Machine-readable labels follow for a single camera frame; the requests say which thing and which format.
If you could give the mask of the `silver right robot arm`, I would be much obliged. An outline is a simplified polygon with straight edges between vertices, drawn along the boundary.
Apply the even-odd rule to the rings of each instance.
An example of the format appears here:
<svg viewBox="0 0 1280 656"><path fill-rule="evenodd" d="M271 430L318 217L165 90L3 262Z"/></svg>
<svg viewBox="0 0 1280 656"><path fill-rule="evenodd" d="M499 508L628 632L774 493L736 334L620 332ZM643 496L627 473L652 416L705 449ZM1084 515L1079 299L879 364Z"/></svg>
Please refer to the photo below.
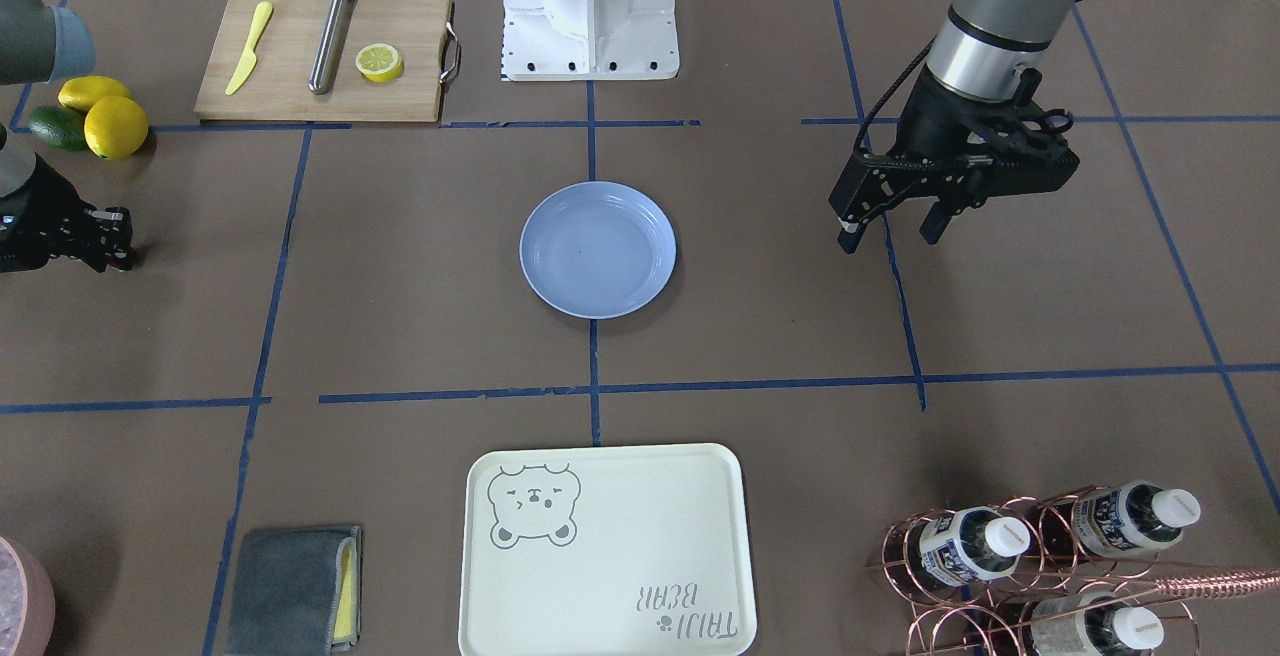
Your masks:
<svg viewBox="0 0 1280 656"><path fill-rule="evenodd" d="M1 82L32 85L88 74L93 40L70 9L44 0L1 0ZM1 269L38 270L81 261L97 273L137 261L131 214L86 202L65 177L8 128L1 129Z"/></svg>

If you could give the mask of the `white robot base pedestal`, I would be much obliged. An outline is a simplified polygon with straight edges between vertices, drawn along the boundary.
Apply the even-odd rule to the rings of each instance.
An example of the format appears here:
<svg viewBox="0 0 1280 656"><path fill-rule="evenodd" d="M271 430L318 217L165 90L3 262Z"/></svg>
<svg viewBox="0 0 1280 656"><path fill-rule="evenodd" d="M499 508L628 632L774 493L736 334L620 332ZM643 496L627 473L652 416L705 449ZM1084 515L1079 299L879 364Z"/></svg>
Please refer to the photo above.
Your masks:
<svg viewBox="0 0 1280 656"><path fill-rule="evenodd" d="M503 0L503 81L659 81L680 73L676 0Z"/></svg>

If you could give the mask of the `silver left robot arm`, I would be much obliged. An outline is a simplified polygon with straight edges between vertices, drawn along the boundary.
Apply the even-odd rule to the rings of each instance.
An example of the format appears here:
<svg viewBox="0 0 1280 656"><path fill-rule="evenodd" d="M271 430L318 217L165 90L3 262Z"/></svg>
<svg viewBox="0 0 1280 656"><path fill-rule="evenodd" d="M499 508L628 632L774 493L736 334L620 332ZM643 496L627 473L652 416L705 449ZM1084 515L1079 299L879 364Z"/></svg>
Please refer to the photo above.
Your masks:
<svg viewBox="0 0 1280 656"><path fill-rule="evenodd" d="M829 195L838 245L855 252L869 224L927 199L922 238L991 199L1060 190L1079 167L1073 114L1036 100L1038 63L1084 0L952 0L938 33L905 69L915 79L892 147L873 152L861 126Z"/></svg>

